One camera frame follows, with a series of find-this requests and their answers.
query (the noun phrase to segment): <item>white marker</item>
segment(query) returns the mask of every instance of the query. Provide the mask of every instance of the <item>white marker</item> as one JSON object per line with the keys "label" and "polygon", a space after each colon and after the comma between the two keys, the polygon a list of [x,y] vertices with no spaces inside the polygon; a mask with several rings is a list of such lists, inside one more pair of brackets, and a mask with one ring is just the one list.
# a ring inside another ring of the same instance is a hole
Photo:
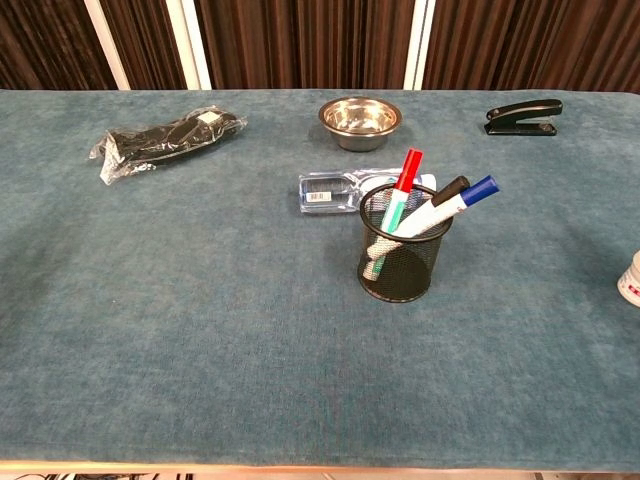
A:
{"label": "white marker", "polygon": [[[489,175],[480,180],[474,186],[462,191],[443,204],[438,205],[435,209],[428,208],[423,211],[424,215],[416,215],[420,211],[420,208],[423,208],[426,204],[423,205],[405,218],[402,223],[400,223],[396,231],[393,232],[393,235],[405,238],[415,237],[416,235],[435,227],[439,223],[448,220],[457,213],[463,212],[474,203],[479,202],[489,195],[493,195],[499,190],[500,189],[498,188],[496,181],[491,177],[491,175]],[[374,243],[367,249],[367,255],[369,255],[371,260],[376,260],[383,255],[387,255],[390,251],[401,245],[402,243],[400,242],[382,238],[379,242]]]}

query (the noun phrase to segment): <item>black marker cap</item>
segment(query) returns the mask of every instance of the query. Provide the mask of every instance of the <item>black marker cap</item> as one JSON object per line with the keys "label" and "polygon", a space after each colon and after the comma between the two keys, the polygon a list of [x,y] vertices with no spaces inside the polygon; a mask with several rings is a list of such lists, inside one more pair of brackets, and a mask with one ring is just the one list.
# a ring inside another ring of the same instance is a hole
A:
{"label": "black marker cap", "polygon": [[431,205],[437,207],[441,203],[444,203],[450,198],[455,197],[461,191],[466,190],[470,186],[471,184],[469,183],[469,180],[467,180],[467,177],[456,177],[449,185],[444,187],[433,196],[433,198],[431,199]]}

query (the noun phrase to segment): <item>metal bowl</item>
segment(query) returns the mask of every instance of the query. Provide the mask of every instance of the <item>metal bowl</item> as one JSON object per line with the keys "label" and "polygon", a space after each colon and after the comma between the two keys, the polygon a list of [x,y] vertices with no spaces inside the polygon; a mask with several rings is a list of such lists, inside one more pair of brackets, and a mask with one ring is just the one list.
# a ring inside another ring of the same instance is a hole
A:
{"label": "metal bowl", "polygon": [[394,105],[367,97],[332,100],[322,106],[318,116],[338,145],[353,152],[375,150],[402,122]]}

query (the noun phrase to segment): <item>pen holder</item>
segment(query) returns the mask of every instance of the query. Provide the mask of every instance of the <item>pen holder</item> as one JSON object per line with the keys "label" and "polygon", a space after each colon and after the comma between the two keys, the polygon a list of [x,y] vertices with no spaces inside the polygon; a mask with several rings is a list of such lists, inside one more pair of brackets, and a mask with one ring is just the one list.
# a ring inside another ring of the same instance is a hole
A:
{"label": "pen holder", "polygon": [[[389,206],[393,184],[382,185],[367,193],[360,203],[364,222],[364,248],[358,264],[358,279],[362,287],[374,297],[387,302],[410,302],[423,295],[431,284],[440,241],[449,230],[453,218],[430,228],[413,238],[396,237],[380,230]],[[427,202],[435,192],[414,185],[405,203],[400,222]],[[378,254],[381,242],[395,242],[386,255]]]}

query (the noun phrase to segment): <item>plastic bag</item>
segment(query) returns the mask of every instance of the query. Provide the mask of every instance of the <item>plastic bag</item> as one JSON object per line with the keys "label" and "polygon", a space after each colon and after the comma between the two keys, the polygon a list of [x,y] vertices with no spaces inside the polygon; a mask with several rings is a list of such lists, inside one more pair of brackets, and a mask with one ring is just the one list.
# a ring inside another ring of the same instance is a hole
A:
{"label": "plastic bag", "polygon": [[155,170],[182,154],[217,143],[235,135],[246,125],[246,118],[211,105],[193,110],[166,125],[142,130],[107,130],[91,149],[89,158],[104,158],[100,178],[111,185],[121,177]]}

